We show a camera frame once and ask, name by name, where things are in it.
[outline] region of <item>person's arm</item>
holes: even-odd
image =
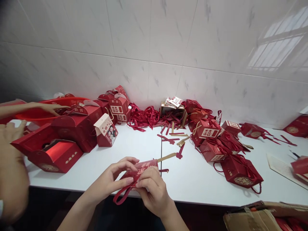
[[[28,204],[29,178],[22,154],[10,143],[23,134],[26,121],[18,128],[14,123],[0,124],[0,200],[1,220],[7,225],[23,214]]]
[[[44,103],[35,103],[35,102],[26,103],[26,104],[1,106],[0,107],[0,119],[9,117],[11,115],[15,115],[17,113],[21,113],[23,111],[27,111],[32,108],[41,108],[44,111],[47,111],[53,114],[54,116],[59,116],[59,114],[55,112],[56,109],[69,108],[69,107],[61,106],[58,104],[44,104]]]
[[[87,230],[95,207],[112,192],[122,189],[133,182],[132,177],[115,180],[122,171],[137,171],[134,164],[138,162],[139,160],[134,157],[125,157],[118,163],[110,165],[76,201],[62,221],[58,231]]]
[[[132,190],[136,190],[140,194],[145,207],[161,219],[166,231],[189,230],[174,201],[169,197],[166,183],[161,178],[157,167],[146,169],[141,174],[136,188]]]

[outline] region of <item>hand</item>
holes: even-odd
[[[122,171],[137,171],[134,166],[139,160],[125,157],[110,165],[82,195],[90,204],[97,205],[114,191],[120,190],[133,182],[133,177],[115,181]]]
[[[22,137],[27,121],[23,120],[19,127],[14,123],[0,124],[0,145],[6,145]]]
[[[54,116],[60,116],[58,113],[55,112],[56,109],[61,108],[70,108],[69,106],[61,106],[59,104],[44,104],[44,103],[34,103],[35,107],[41,108],[46,112],[53,114]]]
[[[138,180],[136,188],[132,190],[140,194],[144,206],[159,218],[166,217],[175,204],[168,195],[166,183],[161,178],[158,168],[150,166]]]

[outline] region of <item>finger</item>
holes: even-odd
[[[147,188],[149,192],[155,197],[158,195],[159,187],[151,178],[143,179],[136,184],[136,188]]]
[[[124,171],[127,168],[130,168],[133,172],[137,171],[137,168],[127,160],[112,164],[109,167],[111,168],[112,173],[119,172],[119,170]]]
[[[119,162],[121,161],[126,161],[128,160],[129,162],[133,163],[133,164],[136,164],[139,162],[139,160],[135,157],[124,157],[123,159],[121,159]]]
[[[133,177],[127,177],[127,178],[124,178],[122,180],[112,182],[108,186],[109,194],[130,185],[131,183],[133,183],[133,181],[134,181]]]
[[[163,186],[164,184],[164,181],[163,179],[161,178],[160,174],[159,174],[159,171],[156,170],[155,168],[153,167],[149,167],[148,169],[146,169],[140,176],[139,180],[143,180],[143,179],[152,179],[156,184],[157,186]]]

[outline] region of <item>red paper strip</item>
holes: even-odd
[[[177,138],[177,139],[169,139],[169,140],[180,140],[180,138]],[[162,141],[168,141],[168,140],[162,140]]]
[[[175,143],[173,140],[170,140],[170,139],[168,139],[168,138],[166,138],[166,137],[164,137],[162,135],[157,134],[157,136],[159,136],[161,138],[164,138],[165,140],[168,140],[170,144],[174,144]]]

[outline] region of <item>paper sheet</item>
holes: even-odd
[[[293,175],[293,169],[291,165],[286,164],[285,162],[273,157],[270,154],[266,154],[267,161],[269,162],[270,169],[274,170],[275,172],[279,173],[280,175],[284,176],[285,178],[293,181],[294,183],[302,186],[303,188],[308,190],[308,185],[302,183],[301,181],[297,180]]]

